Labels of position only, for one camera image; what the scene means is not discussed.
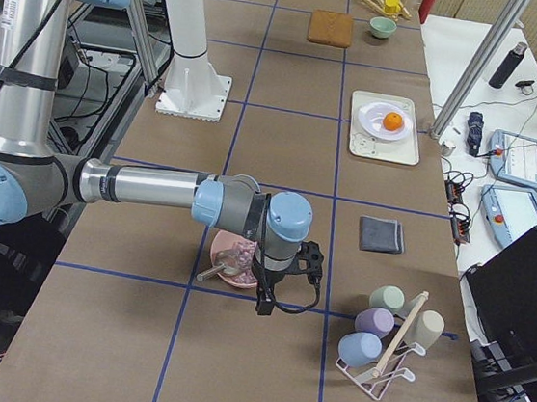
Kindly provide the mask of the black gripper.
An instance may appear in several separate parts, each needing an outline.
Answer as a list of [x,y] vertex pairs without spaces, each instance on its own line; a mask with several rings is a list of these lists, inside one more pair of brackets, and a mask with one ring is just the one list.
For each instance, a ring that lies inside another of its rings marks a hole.
[[262,316],[271,315],[274,310],[274,304],[277,302],[275,286],[285,278],[285,272],[261,267],[256,273],[256,278],[258,282],[256,314]]

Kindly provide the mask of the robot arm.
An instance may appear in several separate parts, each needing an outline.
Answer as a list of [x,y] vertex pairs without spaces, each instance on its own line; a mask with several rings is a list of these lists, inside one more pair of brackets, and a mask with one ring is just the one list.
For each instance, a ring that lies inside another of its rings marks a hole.
[[[250,176],[167,167],[112,165],[116,149],[87,143],[82,153],[47,141],[67,24],[74,0],[4,0],[0,24],[0,225],[54,207],[95,201],[183,207],[193,219],[254,242],[256,309],[280,307],[274,287],[288,275],[318,286],[323,257],[308,240],[309,202],[294,192],[264,194]],[[150,84],[158,81],[141,0],[75,0],[125,9]]]

